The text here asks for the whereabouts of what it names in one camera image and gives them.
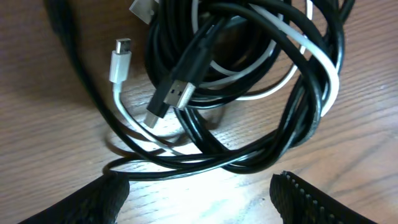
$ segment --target wood grain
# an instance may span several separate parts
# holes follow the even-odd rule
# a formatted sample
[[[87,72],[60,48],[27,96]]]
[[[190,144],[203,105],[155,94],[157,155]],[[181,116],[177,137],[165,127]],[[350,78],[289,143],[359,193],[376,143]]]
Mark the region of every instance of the wood grain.
[[[142,62],[148,27],[128,11],[129,4],[73,1],[85,63],[107,98],[114,39],[133,40],[132,71],[123,100],[142,120],[154,91]],[[301,1],[294,4],[303,8]],[[376,222],[398,223],[396,11],[396,0],[357,1],[345,25],[340,95],[311,140],[258,174],[235,175],[218,169],[180,180],[132,182],[118,223],[282,223],[268,192],[270,177],[282,170],[295,172]],[[325,21],[316,12],[314,20],[324,29]],[[282,54],[256,88],[276,81],[290,63]],[[214,135],[234,149],[271,131],[292,85],[263,100],[229,104]],[[207,116],[217,118],[218,113],[209,111]],[[169,113],[156,133],[166,136],[171,129],[181,131]],[[125,147],[109,132],[80,85],[50,29],[42,1],[4,0],[0,7],[2,223],[17,223],[101,175],[102,167],[118,157],[106,147],[106,136]],[[180,149],[196,150],[191,144]]]

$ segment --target wooden table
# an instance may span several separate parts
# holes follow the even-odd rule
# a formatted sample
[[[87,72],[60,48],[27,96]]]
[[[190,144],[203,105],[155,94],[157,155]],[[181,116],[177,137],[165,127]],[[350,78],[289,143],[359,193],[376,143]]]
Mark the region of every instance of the wooden table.
[[[303,4],[294,1],[298,7]],[[154,88],[143,67],[148,26],[124,0],[73,1],[83,57],[109,105],[114,40],[134,42],[123,100],[142,121]],[[357,1],[345,25],[346,58],[338,100],[314,137],[270,169],[235,175],[218,169],[166,182],[131,182],[119,223],[282,223],[269,198],[272,174],[291,170],[360,214],[398,223],[398,1]],[[316,24],[325,26],[318,11]],[[0,219],[17,223],[78,190],[117,158],[105,137],[125,148],[97,112],[50,29],[42,1],[0,7]],[[291,61],[282,54],[256,88]],[[234,102],[215,136],[234,149],[277,125],[291,87],[263,100]],[[207,116],[217,119],[220,111]],[[156,133],[182,131],[173,114]],[[141,142],[147,149],[154,145]],[[183,152],[196,150],[191,144]],[[152,165],[127,170],[157,170]]]

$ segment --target coiled black cable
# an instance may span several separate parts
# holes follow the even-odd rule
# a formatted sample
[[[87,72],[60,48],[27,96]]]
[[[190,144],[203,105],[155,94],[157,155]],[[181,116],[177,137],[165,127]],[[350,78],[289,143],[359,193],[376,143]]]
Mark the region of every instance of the coiled black cable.
[[[283,2],[275,0],[202,1],[201,12],[208,12],[210,16],[195,35],[192,32],[190,14],[192,1],[161,0],[159,13],[155,16],[148,34],[145,55],[148,76],[155,86],[158,86],[164,77],[170,75],[170,71],[177,66],[180,59],[184,57],[184,52],[190,48],[193,42],[197,42],[204,35],[217,36],[220,29],[225,26],[225,21],[231,16],[238,15],[247,19],[253,25],[251,29],[258,29],[256,31],[260,35],[263,37],[266,35],[269,40],[275,40],[277,45],[271,56],[251,73],[219,90],[199,88],[185,111],[175,110],[185,132],[202,154],[154,156],[140,148],[121,130],[117,119],[104,104],[79,58],[76,45],[78,35],[73,25],[72,14],[65,6],[66,0],[47,0],[46,6],[53,28],[60,36],[83,85],[113,131],[135,152],[135,154],[129,153],[128,157],[110,162],[104,168],[104,172],[119,173],[119,171],[111,169],[127,162],[152,162],[172,170],[123,173],[127,174],[130,180],[136,181],[186,177],[219,167],[238,174],[248,174],[259,172],[273,165],[286,150],[299,146],[314,134],[320,122],[321,108],[324,104],[323,96],[326,96],[329,91],[326,72],[314,57],[307,61],[286,35],[252,10],[249,3],[265,7],[274,14],[283,14],[284,22],[287,24],[293,21],[314,44],[331,58],[337,70],[341,70],[344,59],[343,23],[352,10],[354,0],[345,0],[340,8],[338,8],[338,0],[313,0],[328,23],[328,30],[323,37],[312,21],[291,6],[290,0]],[[253,53],[254,56],[250,55],[243,60],[240,66],[244,67],[256,60],[258,55],[265,51],[263,45],[268,44],[269,40],[264,43],[264,41],[259,42],[258,39],[253,38],[252,41],[257,42],[261,47],[258,47],[257,52]],[[281,50],[285,51],[293,60],[302,75],[292,90],[278,128],[241,149],[233,151],[227,149],[205,128],[203,118],[197,110],[223,106],[247,93],[271,69]],[[241,54],[244,51],[236,49],[235,52]],[[236,57],[232,57],[229,63],[235,63],[236,59]],[[210,73],[216,74],[217,72],[210,69]]]

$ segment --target white usb connector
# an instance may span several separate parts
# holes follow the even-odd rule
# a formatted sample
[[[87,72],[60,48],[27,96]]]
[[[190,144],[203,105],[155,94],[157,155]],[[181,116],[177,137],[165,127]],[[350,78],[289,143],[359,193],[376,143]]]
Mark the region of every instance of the white usb connector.
[[[116,40],[109,72],[109,80],[113,83],[121,84],[127,80],[131,60],[130,44],[131,40],[128,38]]]

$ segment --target wooden surface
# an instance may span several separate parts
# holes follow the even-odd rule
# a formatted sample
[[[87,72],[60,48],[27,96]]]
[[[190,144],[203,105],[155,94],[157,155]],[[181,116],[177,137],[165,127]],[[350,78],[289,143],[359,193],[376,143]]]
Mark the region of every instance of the wooden surface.
[[[294,1],[302,8],[301,1]],[[109,100],[107,81],[114,40],[134,42],[123,100],[142,120],[154,89],[143,68],[147,26],[128,0],[73,1],[85,63]],[[273,173],[291,170],[360,214],[398,223],[398,1],[358,0],[345,25],[341,91],[314,137],[270,169],[234,175],[218,169],[166,182],[132,182],[118,216],[125,223],[282,223],[269,199]],[[316,11],[319,27],[325,22]],[[283,54],[270,85],[287,71]],[[243,146],[277,125],[293,82],[263,100],[234,102],[213,133],[228,147]],[[220,111],[207,116],[218,118]],[[157,134],[181,131],[172,113]],[[110,133],[80,85],[39,0],[3,0],[0,7],[0,219],[17,223],[101,175],[118,156]],[[151,144],[142,143],[147,149]],[[180,148],[193,152],[192,145]],[[127,170],[156,170],[151,165]]]

